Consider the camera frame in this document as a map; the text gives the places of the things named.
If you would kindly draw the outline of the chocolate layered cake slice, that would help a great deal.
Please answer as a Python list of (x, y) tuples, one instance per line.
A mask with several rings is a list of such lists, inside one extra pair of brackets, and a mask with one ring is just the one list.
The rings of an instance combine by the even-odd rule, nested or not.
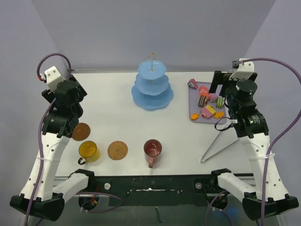
[(205, 93), (201, 93), (200, 94), (200, 98), (199, 98), (199, 102), (198, 102), (198, 106), (199, 107), (204, 107), (205, 104), (207, 104), (209, 100), (209, 94)]

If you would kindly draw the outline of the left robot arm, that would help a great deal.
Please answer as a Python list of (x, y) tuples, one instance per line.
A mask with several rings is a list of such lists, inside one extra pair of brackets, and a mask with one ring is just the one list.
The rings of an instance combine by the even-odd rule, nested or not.
[(73, 76), (57, 83), (54, 90), (42, 92), (51, 107), (39, 129), (39, 151), (34, 166), (20, 194), (12, 196), (12, 208), (33, 217), (56, 221), (74, 195), (95, 191), (95, 174), (85, 169), (76, 170), (62, 184), (53, 186), (63, 151), (83, 114), (80, 102), (86, 95)]

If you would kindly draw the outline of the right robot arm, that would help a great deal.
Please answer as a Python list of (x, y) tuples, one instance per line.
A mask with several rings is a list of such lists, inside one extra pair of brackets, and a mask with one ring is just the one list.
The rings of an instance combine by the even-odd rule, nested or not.
[(257, 90), (257, 74), (249, 78), (233, 78), (231, 73), (215, 71), (209, 89), (215, 93), (221, 85), (220, 96), (226, 101), (230, 127), (243, 145), (251, 165), (255, 186), (249, 186), (227, 169), (216, 170), (210, 179), (212, 191), (223, 189), (242, 202), (243, 209), (252, 221), (279, 215), (299, 207), (298, 199), (291, 196), (278, 173), (270, 147), (269, 129), (264, 116), (257, 110), (253, 96)]

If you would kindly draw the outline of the metal tongs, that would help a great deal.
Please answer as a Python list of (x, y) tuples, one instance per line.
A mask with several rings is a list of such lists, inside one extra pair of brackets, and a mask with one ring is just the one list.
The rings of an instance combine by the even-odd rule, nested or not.
[(214, 158), (222, 151), (227, 150), (238, 142), (238, 138), (235, 132), (222, 131), (219, 132), (217, 137), (213, 140), (211, 145), (207, 148), (200, 159), (200, 163), (205, 163), (208, 160)]

